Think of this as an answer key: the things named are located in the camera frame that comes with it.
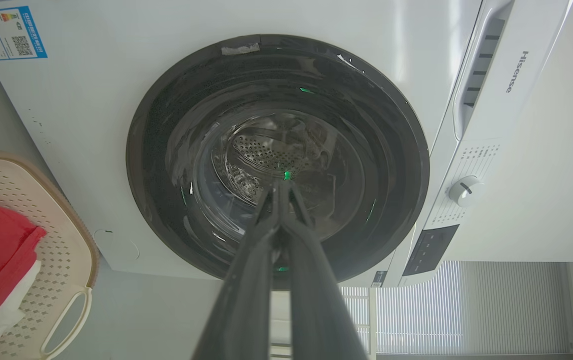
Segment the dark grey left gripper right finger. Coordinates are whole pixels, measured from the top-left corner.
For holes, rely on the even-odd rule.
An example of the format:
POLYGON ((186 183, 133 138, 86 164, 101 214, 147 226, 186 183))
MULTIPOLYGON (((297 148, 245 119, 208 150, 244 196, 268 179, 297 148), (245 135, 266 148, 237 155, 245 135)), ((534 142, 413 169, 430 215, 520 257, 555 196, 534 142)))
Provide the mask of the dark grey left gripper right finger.
POLYGON ((332 267, 292 181, 279 183, 279 239, 288 255, 293 358, 366 360, 332 267))

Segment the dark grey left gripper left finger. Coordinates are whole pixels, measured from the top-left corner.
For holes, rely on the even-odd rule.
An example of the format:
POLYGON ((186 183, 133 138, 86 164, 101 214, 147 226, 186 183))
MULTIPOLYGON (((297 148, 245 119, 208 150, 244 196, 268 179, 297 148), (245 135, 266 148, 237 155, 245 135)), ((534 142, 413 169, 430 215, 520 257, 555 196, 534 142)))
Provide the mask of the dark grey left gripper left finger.
POLYGON ((262 194, 254 217, 193 351, 194 360, 268 360, 280 182, 262 194))

